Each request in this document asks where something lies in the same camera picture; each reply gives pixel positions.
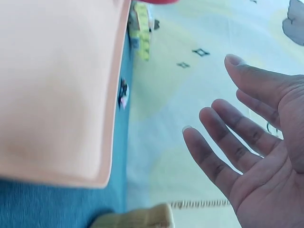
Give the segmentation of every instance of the zipper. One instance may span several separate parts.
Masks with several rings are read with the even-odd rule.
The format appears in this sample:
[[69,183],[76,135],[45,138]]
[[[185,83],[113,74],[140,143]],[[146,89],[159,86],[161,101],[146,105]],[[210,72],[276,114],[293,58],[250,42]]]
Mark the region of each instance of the zipper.
[[216,200],[181,200],[169,203],[172,209],[218,208],[230,206],[228,199]]

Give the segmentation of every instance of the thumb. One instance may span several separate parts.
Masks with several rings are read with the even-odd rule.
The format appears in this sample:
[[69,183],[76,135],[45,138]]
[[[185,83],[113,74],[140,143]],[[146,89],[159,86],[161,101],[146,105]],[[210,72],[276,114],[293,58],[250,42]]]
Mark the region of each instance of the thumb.
[[249,66],[243,59],[231,54],[225,58],[225,67],[241,91],[276,110],[295,84],[288,75]]

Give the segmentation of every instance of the finger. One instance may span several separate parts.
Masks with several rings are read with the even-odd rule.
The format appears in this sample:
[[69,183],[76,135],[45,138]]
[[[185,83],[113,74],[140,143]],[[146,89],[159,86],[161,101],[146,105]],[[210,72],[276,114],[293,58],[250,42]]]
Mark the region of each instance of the finger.
[[267,133],[262,127],[246,118],[242,113],[225,100],[213,102],[212,108],[225,124],[237,133],[254,151],[267,156],[282,141]]
[[276,129],[281,129],[279,112],[263,102],[252,98],[241,90],[237,90],[237,98],[240,102],[266,119]]
[[231,131],[212,108],[203,108],[199,119],[208,134],[225,153],[231,163],[241,172],[247,172],[262,158],[251,153]]
[[246,65],[235,55],[226,56],[225,67],[240,90],[275,110],[282,98],[297,86],[292,77]]
[[204,137],[196,129],[187,128],[184,130],[183,136],[194,161],[229,199],[231,189],[240,174],[216,156]]

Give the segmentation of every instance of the play mat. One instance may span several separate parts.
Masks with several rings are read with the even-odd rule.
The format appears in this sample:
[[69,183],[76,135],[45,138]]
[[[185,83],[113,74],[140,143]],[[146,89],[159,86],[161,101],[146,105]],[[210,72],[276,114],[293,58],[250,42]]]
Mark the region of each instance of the play mat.
[[[224,98],[267,128],[265,120],[237,101],[223,61],[233,53],[256,67],[303,73],[304,3],[180,0],[153,10],[159,29],[151,39],[149,61],[137,55],[133,67],[127,209],[173,202],[176,228],[239,227],[225,197],[192,160],[181,130],[186,125],[200,130],[228,162],[202,127],[201,108]],[[200,200],[211,207],[192,209],[191,202]]]

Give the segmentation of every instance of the fingernail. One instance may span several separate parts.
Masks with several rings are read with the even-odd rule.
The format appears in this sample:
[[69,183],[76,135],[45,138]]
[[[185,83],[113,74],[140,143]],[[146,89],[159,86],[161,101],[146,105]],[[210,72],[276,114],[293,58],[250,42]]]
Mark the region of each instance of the fingernail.
[[229,63],[231,63],[234,66],[246,64],[245,60],[243,60],[241,57],[233,55],[233,54],[226,55],[226,59],[228,60]]
[[184,131],[186,130],[186,129],[188,129],[188,128],[191,128],[191,126],[185,126],[185,127],[183,127],[183,129],[182,129],[182,133],[184,134]]

